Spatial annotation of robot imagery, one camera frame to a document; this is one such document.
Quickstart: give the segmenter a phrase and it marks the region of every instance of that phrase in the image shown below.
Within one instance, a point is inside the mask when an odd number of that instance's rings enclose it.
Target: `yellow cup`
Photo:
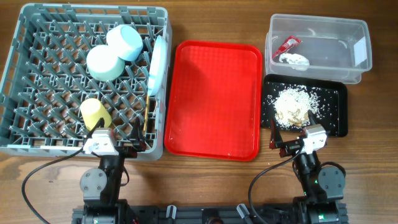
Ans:
[[[80,105],[80,112],[89,131],[94,128],[100,118],[104,118],[104,128],[111,125],[111,115],[109,115],[104,105],[102,105],[102,103],[96,98],[90,98],[83,101]]]

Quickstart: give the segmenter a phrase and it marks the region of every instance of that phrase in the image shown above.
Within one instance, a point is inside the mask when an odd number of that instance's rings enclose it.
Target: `black tray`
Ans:
[[[314,92],[320,97],[319,113],[324,116],[318,119],[319,123],[329,131],[329,136],[343,137],[348,133],[348,102],[347,87],[340,82],[316,80],[311,78],[290,77],[285,75],[266,75],[262,86],[261,126],[269,128],[271,119],[275,116],[275,108],[268,99],[279,96],[279,92],[288,86],[304,85],[307,92]],[[301,131],[304,127],[291,126],[282,128],[285,131]]]

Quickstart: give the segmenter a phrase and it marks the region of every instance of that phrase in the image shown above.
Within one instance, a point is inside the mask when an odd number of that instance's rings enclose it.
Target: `wooden stick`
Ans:
[[[146,100],[146,107],[145,107],[145,121],[144,121],[144,128],[142,131],[146,132],[147,131],[147,125],[148,125],[148,112],[149,112],[149,94],[147,94],[147,100]]]

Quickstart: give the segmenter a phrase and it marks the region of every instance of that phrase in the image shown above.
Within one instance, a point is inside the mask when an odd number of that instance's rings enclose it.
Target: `sticker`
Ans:
[[[362,37],[357,43],[354,44],[354,58],[355,58],[355,67],[360,63],[368,59],[368,55],[366,52],[366,40],[365,37]]]

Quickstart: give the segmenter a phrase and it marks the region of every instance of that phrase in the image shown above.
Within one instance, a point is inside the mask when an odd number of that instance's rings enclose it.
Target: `white granules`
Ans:
[[[306,89],[305,86],[286,88],[279,93],[275,101],[272,101],[276,111],[275,119],[281,127],[309,125],[308,110],[314,114],[318,113],[319,96],[316,93],[308,94]]]

